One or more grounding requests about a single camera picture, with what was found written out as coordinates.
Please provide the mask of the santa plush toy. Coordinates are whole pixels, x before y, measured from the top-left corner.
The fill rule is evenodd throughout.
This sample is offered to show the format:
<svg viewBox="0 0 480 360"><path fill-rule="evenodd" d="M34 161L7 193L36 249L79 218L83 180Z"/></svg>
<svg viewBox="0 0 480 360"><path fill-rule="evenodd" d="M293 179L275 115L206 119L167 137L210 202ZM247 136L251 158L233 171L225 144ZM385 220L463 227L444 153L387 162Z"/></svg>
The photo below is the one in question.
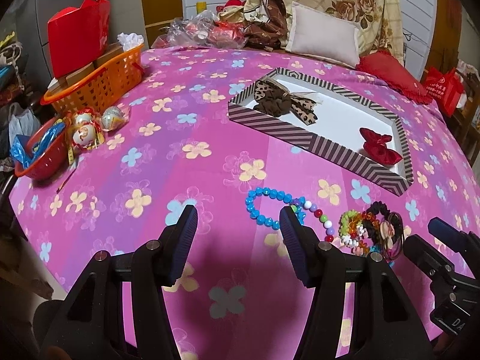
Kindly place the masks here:
<svg viewBox="0 0 480 360"><path fill-rule="evenodd" d="M216 7L216 13L221 22L241 24L244 21L245 1L228 0L224 5Z"/></svg>

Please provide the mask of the red satin bow clip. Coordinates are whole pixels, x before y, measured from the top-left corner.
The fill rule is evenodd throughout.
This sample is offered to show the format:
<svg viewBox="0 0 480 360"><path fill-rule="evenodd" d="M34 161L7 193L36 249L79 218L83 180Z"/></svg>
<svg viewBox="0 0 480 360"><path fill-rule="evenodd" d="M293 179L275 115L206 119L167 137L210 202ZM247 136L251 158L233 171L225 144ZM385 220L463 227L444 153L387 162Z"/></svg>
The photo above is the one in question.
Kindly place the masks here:
<svg viewBox="0 0 480 360"><path fill-rule="evenodd" d="M387 147L387 143L392 141L391 135L379 134L366 127L360 128L360 135L364 139L364 151L374 162L393 167L403 159L398 152Z"/></svg>

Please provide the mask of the wooden chair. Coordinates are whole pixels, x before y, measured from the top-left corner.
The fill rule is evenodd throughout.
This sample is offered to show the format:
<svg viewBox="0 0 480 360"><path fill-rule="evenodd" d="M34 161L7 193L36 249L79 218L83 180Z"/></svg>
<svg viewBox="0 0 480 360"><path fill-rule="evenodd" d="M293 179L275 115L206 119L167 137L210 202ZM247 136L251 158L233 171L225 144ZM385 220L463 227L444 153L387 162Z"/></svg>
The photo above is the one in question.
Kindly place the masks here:
<svg viewBox="0 0 480 360"><path fill-rule="evenodd" d="M463 79L467 85L467 100L462 110L456 108L452 117L448 120L451 133L462 150L467 149L467 136L473 129L472 121L477 108L479 107L479 79L473 73L464 74L458 68L456 74Z"/></svg>

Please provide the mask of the white tissue in basket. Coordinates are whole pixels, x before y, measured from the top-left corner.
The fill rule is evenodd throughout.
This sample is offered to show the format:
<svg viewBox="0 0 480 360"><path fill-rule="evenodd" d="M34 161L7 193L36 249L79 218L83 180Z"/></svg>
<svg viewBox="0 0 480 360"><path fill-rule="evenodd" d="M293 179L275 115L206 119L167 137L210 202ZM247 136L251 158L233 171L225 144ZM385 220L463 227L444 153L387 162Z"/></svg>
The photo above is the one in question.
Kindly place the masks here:
<svg viewBox="0 0 480 360"><path fill-rule="evenodd" d="M123 52L142 46L144 43L143 35L137 33L120 33L117 35L117 41L122 46Z"/></svg>

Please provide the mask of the pink flowered bedspread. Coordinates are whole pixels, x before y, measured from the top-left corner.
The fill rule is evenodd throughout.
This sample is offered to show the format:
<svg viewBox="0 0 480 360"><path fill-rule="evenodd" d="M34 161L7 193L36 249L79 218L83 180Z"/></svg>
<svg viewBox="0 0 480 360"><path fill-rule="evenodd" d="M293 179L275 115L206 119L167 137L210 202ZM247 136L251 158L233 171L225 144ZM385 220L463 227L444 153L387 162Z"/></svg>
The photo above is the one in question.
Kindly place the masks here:
<svg viewBox="0 0 480 360"><path fill-rule="evenodd" d="M164 292L183 359L292 359L312 291L296 279L281 234L245 207L258 187L306 197L337 222L384 202L407 235L439 217L479 230L479 184L435 105L382 81L298 56L226 49L153 49L145 80L122 97L129 122L85 153L71 179L45 188L17 181L21 227L49 271L70 289L99 250L128 253L160 235L186 205L199 227L185 270ZM394 111L406 131L413 183L395 196L340 166L233 123L230 98L275 68L327 80Z"/></svg>

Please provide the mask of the red shopping bag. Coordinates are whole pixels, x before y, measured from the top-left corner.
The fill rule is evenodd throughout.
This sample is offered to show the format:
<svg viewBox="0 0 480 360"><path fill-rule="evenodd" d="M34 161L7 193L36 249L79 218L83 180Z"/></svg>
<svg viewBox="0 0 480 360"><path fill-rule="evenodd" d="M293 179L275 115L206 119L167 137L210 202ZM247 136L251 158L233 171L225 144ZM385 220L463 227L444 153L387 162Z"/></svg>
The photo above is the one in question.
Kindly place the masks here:
<svg viewBox="0 0 480 360"><path fill-rule="evenodd" d="M456 74L456 69L442 73L435 67L430 67L423 85L427 93L437 102L439 111L448 118L452 117L464 93L464 87Z"/></svg>

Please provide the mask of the brown leopard bow scrunchie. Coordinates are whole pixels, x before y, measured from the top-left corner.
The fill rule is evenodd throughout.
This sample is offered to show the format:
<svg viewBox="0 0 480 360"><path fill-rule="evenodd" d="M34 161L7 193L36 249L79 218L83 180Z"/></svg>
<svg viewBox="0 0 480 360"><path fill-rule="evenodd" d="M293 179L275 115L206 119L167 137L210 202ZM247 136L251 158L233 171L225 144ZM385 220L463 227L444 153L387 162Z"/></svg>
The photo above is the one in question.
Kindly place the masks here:
<svg viewBox="0 0 480 360"><path fill-rule="evenodd" d="M293 114L306 126L314 125L318 118L314 111L317 101L312 98L313 94L291 92L286 86L266 77L257 80L254 85L256 105L253 109L274 118Z"/></svg>

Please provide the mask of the grey white pillow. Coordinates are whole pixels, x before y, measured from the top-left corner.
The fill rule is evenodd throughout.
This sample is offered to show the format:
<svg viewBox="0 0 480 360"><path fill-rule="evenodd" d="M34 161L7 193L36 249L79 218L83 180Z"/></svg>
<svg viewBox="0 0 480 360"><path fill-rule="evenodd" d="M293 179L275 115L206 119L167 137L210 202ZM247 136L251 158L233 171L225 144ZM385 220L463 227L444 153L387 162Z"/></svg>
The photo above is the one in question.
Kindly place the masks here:
<svg viewBox="0 0 480 360"><path fill-rule="evenodd" d="M298 2L291 8L286 51L356 67L360 62L357 26Z"/></svg>

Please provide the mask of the red cushion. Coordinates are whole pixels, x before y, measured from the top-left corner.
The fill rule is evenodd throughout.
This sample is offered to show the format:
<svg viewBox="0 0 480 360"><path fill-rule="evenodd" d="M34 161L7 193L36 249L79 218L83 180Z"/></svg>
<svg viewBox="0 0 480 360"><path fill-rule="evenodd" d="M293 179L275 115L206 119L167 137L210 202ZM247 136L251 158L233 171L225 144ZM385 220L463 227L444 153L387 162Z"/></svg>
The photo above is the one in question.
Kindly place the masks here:
<svg viewBox="0 0 480 360"><path fill-rule="evenodd" d="M425 87L386 49L360 57L355 68L385 81L390 88L417 104L433 102Z"/></svg>

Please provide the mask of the black scrunchie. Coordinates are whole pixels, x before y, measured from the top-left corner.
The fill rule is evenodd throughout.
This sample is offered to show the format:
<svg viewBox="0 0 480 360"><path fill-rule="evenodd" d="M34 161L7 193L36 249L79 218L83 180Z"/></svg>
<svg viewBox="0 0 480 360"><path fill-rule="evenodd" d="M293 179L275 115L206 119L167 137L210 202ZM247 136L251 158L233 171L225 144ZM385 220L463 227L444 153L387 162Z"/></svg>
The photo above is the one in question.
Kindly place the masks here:
<svg viewBox="0 0 480 360"><path fill-rule="evenodd" d="M362 212L362 224L364 229L367 231L368 238L375 244L380 243L380 223L382 219L387 219L391 211L387 208L387 205L384 202L377 201L373 202L371 206Z"/></svg>

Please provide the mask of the striped shallow cardboard box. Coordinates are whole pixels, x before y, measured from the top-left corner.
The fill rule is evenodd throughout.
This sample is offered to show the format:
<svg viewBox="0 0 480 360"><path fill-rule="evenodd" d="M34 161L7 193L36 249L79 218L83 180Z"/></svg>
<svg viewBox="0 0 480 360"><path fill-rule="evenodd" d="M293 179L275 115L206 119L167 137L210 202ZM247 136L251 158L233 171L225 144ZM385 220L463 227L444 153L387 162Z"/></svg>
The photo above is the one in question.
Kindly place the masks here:
<svg viewBox="0 0 480 360"><path fill-rule="evenodd" d="M397 196L412 185L408 140L402 121L395 113L347 88L282 67L267 73L264 79L290 94L312 99L318 120L307 126L291 113L274 117L256 111L254 85L231 98L228 104L230 120L298 146ZM368 157L363 148L365 139L360 134L361 128L392 136L386 147L399 153L401 160L385 166Z"/></svg>

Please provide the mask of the grey refrigerator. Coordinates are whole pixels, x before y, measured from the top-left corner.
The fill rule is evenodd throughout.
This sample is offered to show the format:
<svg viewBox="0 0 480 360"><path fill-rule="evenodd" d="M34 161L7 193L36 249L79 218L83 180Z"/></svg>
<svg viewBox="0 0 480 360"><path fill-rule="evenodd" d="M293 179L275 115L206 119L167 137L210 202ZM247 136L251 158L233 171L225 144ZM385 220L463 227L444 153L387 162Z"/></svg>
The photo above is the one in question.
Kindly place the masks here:
<svg viewBox="0 0 480 360"><path fill-rule="evenodd" d="M58 11L78 7L84 0L14 0L17 39L28 55L28 81L44 89L53 78L47 36L47 22Z"/></svg>

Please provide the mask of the orange plastic basket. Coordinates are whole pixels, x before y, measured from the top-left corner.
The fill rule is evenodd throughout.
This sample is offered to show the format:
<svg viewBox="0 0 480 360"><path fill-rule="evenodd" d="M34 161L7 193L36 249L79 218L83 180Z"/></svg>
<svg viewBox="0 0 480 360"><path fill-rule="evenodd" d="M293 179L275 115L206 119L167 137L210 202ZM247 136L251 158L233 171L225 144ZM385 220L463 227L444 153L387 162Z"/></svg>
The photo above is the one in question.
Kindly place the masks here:
<svg viewBox="0 0 480 360"><path fill-rule="evenodd" d="M117 55L60 92L47 91L41 98L41 105L51 105L62 116L86 107L103 113L142 81L145 73L141 62L142 48L143 45L139 45Z"/></svg>

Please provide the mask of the wrapped decorated egg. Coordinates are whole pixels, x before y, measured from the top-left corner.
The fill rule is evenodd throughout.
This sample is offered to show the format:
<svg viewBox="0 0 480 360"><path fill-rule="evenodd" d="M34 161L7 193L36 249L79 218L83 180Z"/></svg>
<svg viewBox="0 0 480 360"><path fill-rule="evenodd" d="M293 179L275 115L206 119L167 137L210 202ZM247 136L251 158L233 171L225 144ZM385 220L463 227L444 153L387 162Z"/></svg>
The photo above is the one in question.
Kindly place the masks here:
<svg viewBox="0 0 480 360"><path fill-rule="evenodd" d="M72 148L77 151L95 149L103 142L103 132L92 121L76 127L72 134Z"/></svg>
<svg viewBox="0 0 480 360"><path fill-rule="evenodd" d="M106 108L101 117L101 126L103 132L118 130L128 121L128 114L117 106Z"/></svg>
<svg viewBox="0 0 480 360"><path fill-rule="evenodd" d="M72 115L73 127L79 128L87 124L92 124L96 127L98 126L97 114L92 108L86 107L84 109L81 109L80 111L75 112Z"/></svg>

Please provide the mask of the red plastic bowl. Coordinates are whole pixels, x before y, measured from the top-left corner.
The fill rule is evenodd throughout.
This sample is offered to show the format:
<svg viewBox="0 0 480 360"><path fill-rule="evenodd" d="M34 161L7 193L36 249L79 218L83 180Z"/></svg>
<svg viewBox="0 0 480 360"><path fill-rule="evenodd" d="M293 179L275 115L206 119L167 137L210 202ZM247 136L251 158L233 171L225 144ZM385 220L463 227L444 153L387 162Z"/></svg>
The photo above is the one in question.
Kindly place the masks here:
<svg viewBox="0 0 480 360"><path fill-rule="evenodd" d="M16 177L36 182L48 180L68 159L67 131L70 120L52 118L31 136L17 134L10 147Z"/></svg>

